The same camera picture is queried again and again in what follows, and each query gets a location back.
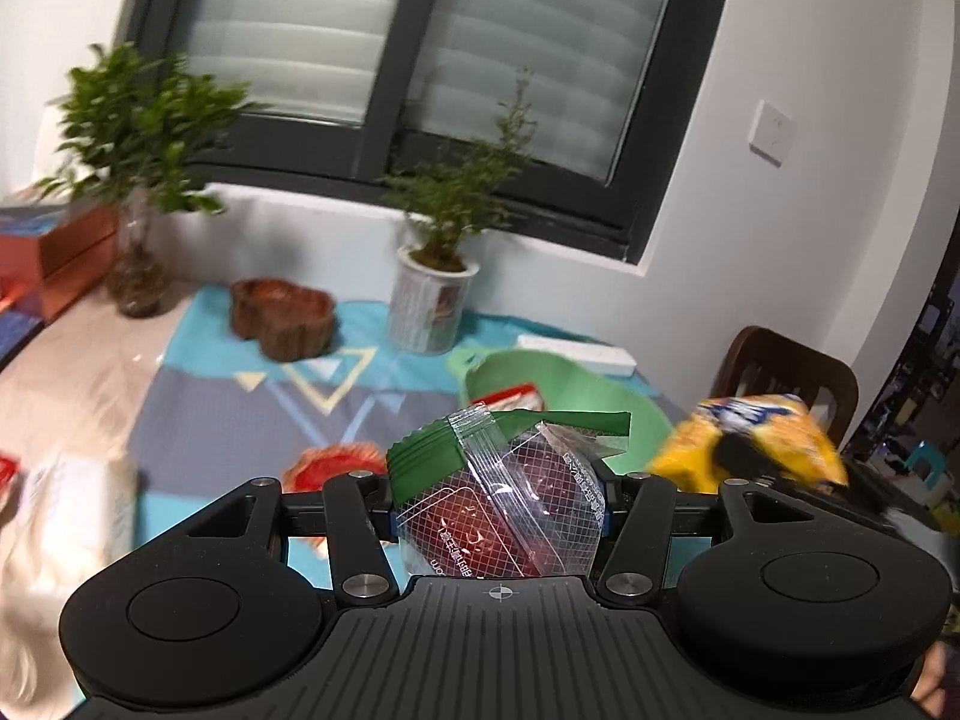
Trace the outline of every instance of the window blind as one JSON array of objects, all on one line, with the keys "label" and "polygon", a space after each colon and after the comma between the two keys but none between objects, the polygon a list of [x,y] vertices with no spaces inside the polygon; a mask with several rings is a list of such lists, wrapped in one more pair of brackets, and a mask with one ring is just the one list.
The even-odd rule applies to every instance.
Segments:
[{"label": "window blind", "polygon": [[410,87],[425,131],[495,137],[517,69],[544,162],[607,181],[666,0],[438,0]]},{"label": "window blind", "polygon": [[183,0],[174,42],[274,112],[360,124],[396,1]]}]

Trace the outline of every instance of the orange box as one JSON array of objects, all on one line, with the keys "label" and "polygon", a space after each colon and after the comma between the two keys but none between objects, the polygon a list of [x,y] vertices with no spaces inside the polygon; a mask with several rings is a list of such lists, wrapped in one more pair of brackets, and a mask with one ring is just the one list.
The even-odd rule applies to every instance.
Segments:
[{"label": "orange box", "polygon": [[109,271],[116,230],[114,210],[98,205],[46,235],[0,233],[0,277],[27,290],[16,309],[45,322],[59,317]]}]

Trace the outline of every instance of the yellow snack bag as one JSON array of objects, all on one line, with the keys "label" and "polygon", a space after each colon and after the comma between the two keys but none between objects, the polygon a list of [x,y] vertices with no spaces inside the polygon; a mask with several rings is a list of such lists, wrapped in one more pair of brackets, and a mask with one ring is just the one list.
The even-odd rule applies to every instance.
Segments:
[{"label": "yellow snack bag", "polygon": [[793,395],[752,395],[704,400],[677,425],[650,473],[672,479],[685,493],[717,493],[731,475],[713,459],[724,434],[749,436],[784,476],[814,487],[822,482],[846,485],[847,473],[836,449]]}]

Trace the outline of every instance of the window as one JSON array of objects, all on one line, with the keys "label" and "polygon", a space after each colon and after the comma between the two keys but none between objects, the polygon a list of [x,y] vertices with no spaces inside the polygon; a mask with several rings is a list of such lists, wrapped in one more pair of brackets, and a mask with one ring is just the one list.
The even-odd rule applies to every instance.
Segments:
[{"label": "window", "polygon": [[211,177],[371,202],[392,165],[493,134],[527,68],[538,129],[502,191],[511,228],[637,261],[723,1],[137,0],[131,37],[269,106]]}]

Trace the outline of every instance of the light switch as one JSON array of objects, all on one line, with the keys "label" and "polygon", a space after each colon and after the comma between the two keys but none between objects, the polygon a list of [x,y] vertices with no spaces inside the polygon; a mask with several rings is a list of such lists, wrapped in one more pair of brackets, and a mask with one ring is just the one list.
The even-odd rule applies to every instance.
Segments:
[{"label": "light switch", "polygon": [[750,130],[750,150],[779,167],[793,143],[794,122],[766,100],[760,100]]}]

